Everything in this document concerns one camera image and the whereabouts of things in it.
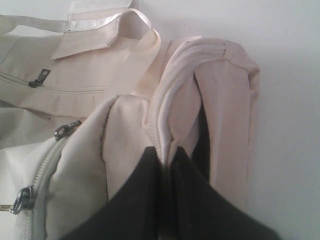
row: white rope handle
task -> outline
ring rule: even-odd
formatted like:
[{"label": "white rope handle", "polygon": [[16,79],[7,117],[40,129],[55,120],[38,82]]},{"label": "white rope handle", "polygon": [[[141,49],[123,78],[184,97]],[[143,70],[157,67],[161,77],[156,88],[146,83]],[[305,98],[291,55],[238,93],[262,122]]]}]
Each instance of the white rope handle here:
[{"label": "white rope handle", "polygon": [[92,20],[48,20],[30,16],[0,15],[0,36],[13,31],[19,25],[55,33],[96,30],[130,12],[136,13],[149,28],[152,27],[150,20],[142,12],[134,8],[128,8],[111,16]]}]

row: metal zipper pull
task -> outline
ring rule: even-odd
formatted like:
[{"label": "metal zipper pull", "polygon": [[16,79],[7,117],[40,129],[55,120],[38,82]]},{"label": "metal zipper pull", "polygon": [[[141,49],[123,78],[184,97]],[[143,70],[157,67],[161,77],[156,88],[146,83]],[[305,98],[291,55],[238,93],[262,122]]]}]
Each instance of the metal zipper pull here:
[{"label": "metal zipper pull", "polygon": [[69,136],[70,134],[72,134],[75,131],[75,129],[77,127],[79,127],[81,125],[81,123],[82,122],[80,120],[78,120],[78,121],[72,122],[68,125],[62,125],[54,133],[55,140],[59,141],[60,139],[64,138],[65,136]]},{"label": "metal zipper pull", "polygon": [[36,88],[36,87],[41,86],[44,83],[44,81],[46,80],[46,78],[48,77],[50,72],[51,71],[48,70],[48,69],[42,69],[42,71],[41,71],[40,75],[38,76],[38,78],[36,80],[34,80],[34,81],[30,81],[29,82],[29,86],[31,88]]},{"label": "metal zipper pull", "polygon": [[35,203],[35,193],[32,186],[22,188],[16,196],[13,205],[0,205],[1,212],[17,215],[21,210],[31,210]]}]

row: white surface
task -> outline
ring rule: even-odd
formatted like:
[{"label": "white surface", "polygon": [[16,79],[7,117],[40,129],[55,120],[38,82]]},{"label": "white surface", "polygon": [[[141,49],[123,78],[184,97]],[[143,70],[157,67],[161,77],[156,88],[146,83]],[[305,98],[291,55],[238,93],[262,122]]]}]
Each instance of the white surface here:
[{"label": "white surface", "polygon": [[[63,20],[70,2],[1,0],[0,12]],[[133,6],[163,39],[224,38],[242,44],[260,65],[248,211],[285,240],[319,240],[320,1],[134,0]],[[26,27],[15,33],[27,32],[47,34]]]}]

